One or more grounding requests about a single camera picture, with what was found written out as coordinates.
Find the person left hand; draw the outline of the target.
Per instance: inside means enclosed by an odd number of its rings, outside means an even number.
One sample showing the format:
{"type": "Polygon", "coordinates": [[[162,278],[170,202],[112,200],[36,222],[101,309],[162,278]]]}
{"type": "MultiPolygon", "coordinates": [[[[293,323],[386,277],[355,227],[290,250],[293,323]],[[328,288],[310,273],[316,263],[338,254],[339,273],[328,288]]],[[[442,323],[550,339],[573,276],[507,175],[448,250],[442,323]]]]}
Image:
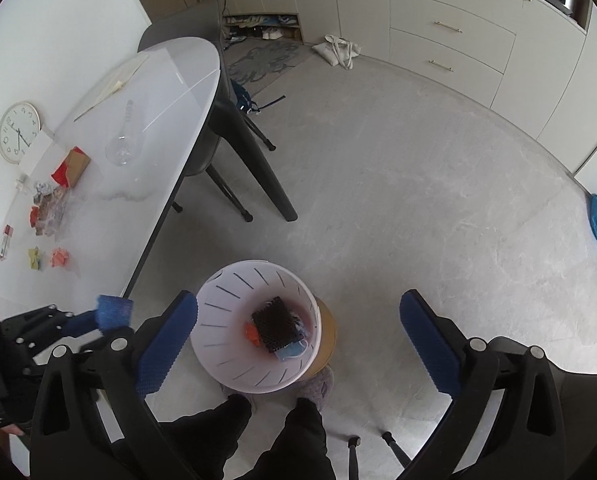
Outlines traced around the person left hand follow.
{"type": "Polygon", "coordinates": [[[19,426],[11,424],[0,428],[0,438],[3,438],[6,434],[13,434],[14,436],[24,436],[24,431],[19,426]]]}

